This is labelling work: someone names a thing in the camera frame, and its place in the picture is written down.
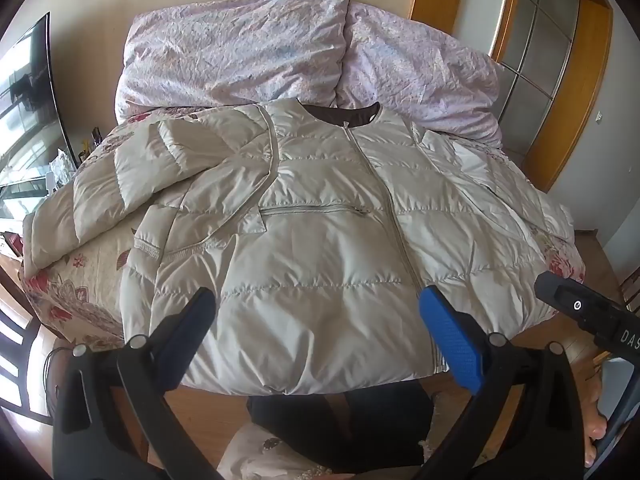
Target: blue pad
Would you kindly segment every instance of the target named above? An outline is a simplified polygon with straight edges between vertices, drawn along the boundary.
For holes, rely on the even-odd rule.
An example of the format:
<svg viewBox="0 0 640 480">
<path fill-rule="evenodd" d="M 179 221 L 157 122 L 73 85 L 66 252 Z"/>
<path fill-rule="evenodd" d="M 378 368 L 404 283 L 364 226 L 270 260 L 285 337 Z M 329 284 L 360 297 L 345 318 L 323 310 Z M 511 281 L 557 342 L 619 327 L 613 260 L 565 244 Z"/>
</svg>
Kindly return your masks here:
<svg viewBox="0 0 640 480">
<path fill-rule="evenodd" d="M 419 306 L 420 316 L 449 364 L 456 382 L 475 395 L 484 381 L 484 331 L 469 314 L 457 312 L 435 285 L 422 291 Z"/>
</svg>

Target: pillowcase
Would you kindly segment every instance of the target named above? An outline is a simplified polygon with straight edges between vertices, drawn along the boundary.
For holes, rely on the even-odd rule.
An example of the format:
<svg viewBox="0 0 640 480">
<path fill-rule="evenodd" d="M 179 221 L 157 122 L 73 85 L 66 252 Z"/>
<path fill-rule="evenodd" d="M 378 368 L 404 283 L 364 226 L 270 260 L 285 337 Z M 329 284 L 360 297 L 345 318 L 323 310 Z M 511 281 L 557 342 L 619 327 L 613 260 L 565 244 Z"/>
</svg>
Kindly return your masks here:
<svg viewBox="0 0 640 480">
<path fill-rule="evenodd" d="M 357 2 L 349 7 L 345 36 L 339 108 L 379 101 L 430 130 L 501 146 L 489 108 L 498 98 L 502 67 L 489 56 L 440 30 Z"/>
<path fill-rule="evenodd" d="M 349 0 L 226 0 L 140 14 L 124 49 L 116 116 L 157 107 L 297 97 L 330 106 Z"/>
</svg>

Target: metal screw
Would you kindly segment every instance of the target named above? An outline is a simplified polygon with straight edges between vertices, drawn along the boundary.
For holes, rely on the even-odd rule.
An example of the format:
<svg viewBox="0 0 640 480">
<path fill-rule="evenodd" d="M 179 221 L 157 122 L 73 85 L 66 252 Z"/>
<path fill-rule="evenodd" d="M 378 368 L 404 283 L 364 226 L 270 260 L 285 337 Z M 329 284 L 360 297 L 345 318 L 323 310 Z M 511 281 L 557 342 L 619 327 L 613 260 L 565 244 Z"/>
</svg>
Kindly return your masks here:
<svg viewBox="0 0 640 480">
<path fill-rule="evenodd" d="M 72 352 L 72 354 L 75 357 L 80 357 L 81 355 L 84 355 L 84 353 L 86 352 L 86 345 L 85 344 L 81 344 L 81 345 L 77 345 L 74 347 L 74 350 Z"/>
<path fill-rule="evenodd" d="M 507 338 L 498 332 L 489 334 L 489 343 L 493 346 L 505 346 L 507 344 Z"/>
<path fill-rule="evenodd" d="M 556 341 L 549 343 L 549 350 L 556 355 L 562 355 L 564 353 L 564 347 Z"/>
<path fill-rule="evenodd" d="M 133 349 L 142 348 L 146 344 L 146 335 L 138 334 L 129 339 L 129 346 Z"/>
</svg>

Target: white puffer jacket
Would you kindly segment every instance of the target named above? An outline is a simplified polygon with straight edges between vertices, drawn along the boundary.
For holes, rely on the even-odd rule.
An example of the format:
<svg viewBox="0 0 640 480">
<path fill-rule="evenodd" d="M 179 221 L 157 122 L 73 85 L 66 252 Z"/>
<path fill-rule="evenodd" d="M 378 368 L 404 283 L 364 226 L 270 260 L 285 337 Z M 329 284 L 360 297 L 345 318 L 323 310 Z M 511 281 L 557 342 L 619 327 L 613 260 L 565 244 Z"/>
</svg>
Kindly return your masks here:
<svg viewBox="0 0 640 480">
<path fill-rule="evenodd" d="M 342 128 L 279 100 L 140 126 L 25 220 L 26 277 L 143 205 L 126 338 L 211 288 L 216 322 L 185 382 L 239 395 L 433 374 L 421 288 L 510 337 L 550 313 L 525 220 L 573 240 L 561 206 L 453 137 L 385 109 Z"/>
</svg>

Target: television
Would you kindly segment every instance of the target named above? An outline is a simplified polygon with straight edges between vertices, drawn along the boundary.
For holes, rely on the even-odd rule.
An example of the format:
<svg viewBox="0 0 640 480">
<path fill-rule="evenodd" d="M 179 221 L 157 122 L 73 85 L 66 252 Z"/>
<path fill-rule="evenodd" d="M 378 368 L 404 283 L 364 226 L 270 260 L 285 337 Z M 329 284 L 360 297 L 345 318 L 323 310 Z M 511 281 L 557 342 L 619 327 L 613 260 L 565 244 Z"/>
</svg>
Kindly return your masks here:
<svg viewBox="0 0 640 480">
<path fill-rule="evenodd" d="M 22 220 L 48 195 L 58 150 L 78 166 L 56 105 L 49 20 L 43 16 L 0 59 L 0 232 L 22 234 Z"/>
</svg>

